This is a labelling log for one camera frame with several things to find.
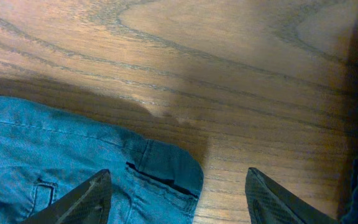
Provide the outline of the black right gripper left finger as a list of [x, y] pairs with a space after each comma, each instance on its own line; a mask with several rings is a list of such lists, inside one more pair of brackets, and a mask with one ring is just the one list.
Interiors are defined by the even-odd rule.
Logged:
[[102, 169], [22, 224], [107, 224], [111, 197], [111, 174]]

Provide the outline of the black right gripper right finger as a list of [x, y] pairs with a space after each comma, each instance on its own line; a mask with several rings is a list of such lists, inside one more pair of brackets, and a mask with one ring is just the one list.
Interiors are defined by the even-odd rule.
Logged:
[[252, 223], [339, 223], [255, 167], [250, 167], [247, 171], [245, 193]]

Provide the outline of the dark blue shorts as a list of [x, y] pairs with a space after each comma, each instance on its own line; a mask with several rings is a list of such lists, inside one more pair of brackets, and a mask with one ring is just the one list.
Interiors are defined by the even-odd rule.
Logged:
[[20, 223], [106, 169], [109, 223], [191, 223], [203, 186], [185, 150], [118, 126], [0, 96], [0, 223]]

